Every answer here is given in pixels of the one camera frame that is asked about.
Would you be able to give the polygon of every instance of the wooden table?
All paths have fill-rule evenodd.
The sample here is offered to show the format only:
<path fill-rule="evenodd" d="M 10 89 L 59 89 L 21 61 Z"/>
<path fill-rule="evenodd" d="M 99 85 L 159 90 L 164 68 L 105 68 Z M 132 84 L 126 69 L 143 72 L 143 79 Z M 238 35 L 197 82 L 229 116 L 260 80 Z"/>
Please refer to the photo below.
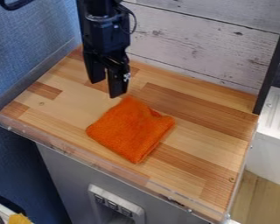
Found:
<path fill-rule="evenodd" d="M 33 127 L 25 133 L 32 139 L 219 221 L 228 209 L 255 130 L 257 116 L 251 111 L 256 97 L 135 61 L 130 65 L 129 94 L 173 116 L 177 123 L 141 164 L 130 163 L 86 135 L 86 127 L 121 98 L 109 98 L 106 81 L 89 82 L 81 49 L 0 114 Z M 1 122 L 20 129 L 14 122 L 2 118 Z"/>

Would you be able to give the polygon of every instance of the blue fabric surface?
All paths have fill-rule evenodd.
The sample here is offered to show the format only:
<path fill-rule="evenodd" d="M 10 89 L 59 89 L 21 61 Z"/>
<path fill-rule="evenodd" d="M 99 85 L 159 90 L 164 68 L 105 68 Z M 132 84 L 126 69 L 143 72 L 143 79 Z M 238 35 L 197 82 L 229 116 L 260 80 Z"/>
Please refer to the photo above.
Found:
<path fill-rule="evenodd" d="M 0 95 L 78 34 L 74 0 L 35 0 L 16 11 L 0 7 Z M 0 195 L 34 223 L 70 223 L 36 145 L 1 128 Z"/>

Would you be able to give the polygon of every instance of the wooden wall panel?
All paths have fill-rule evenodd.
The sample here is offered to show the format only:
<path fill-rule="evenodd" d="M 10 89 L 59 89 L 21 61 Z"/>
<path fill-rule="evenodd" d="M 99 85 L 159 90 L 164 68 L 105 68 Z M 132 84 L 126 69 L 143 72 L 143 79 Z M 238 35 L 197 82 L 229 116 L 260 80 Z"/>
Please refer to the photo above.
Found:
<path fill-rule="evenodd" d="M 258 92 L 277 34 L 134 3 L 125 5 L 138 19 L 129 48 L 132 58 L 176 68 L 231 88 Z"/>
<path fill-rule="evenodd" d="M 280 0 L 127 0 L 195 17 L 280 32 Z"/>

